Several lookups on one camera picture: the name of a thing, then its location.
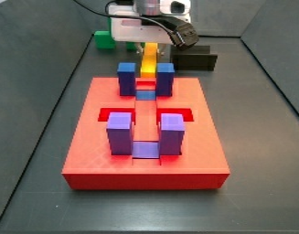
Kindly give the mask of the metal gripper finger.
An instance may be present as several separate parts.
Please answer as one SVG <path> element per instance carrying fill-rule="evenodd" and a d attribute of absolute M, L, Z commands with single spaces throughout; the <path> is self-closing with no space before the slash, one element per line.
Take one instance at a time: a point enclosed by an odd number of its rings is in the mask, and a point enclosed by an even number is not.
<path fill-rule="evenodd" d="M 137 53 L 143 56 L 145 54 L 145 47 L 142 46 L 143 44 L 141 42 L 135 42 L 135 49 L 137 49 Z"/>
<path fill-rule="evenodd" d="M 170 61 L 170 45 L 159 44 L 158 45 L 158 62 L 169 62 Z"/>

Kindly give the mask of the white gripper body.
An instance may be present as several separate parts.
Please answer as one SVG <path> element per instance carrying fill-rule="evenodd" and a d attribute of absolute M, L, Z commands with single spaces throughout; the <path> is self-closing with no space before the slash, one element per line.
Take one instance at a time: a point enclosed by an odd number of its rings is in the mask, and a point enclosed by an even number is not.
<path fill-rule="evenodd" d="M 109 6 L 111 36 L 117 41 L 173 44 L 166 31 L 151 23 L 157 16 L 174 16 L 191 23 L 190 3 L 117 3 Z"/>

